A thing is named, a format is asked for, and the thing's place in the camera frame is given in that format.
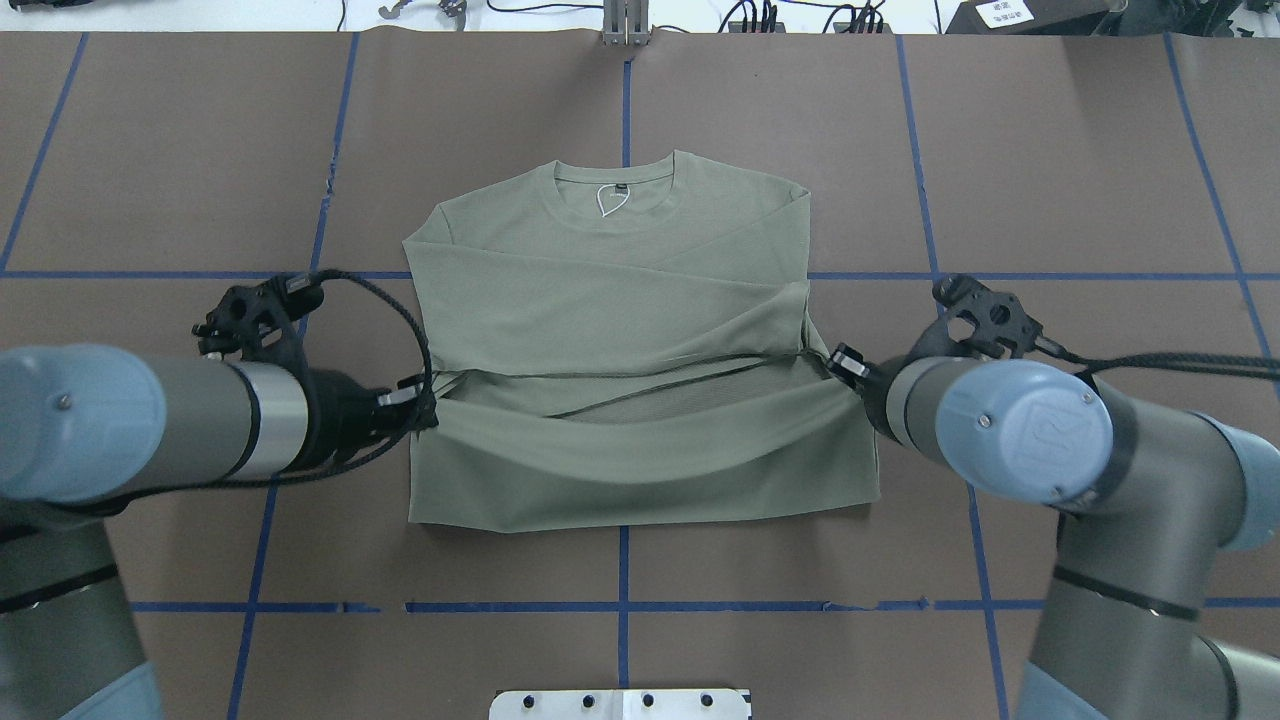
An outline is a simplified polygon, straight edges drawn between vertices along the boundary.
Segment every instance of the label sticker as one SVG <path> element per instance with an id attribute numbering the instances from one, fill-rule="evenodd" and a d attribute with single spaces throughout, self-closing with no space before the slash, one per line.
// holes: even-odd
<path id="1" fill-rule="evenodd" d="M 1000 0 L 998 3 L 978 5 L 975 9 L 982 15 L 982 22 L 992 29 L 1036 19 L 1023 0 Z"/>

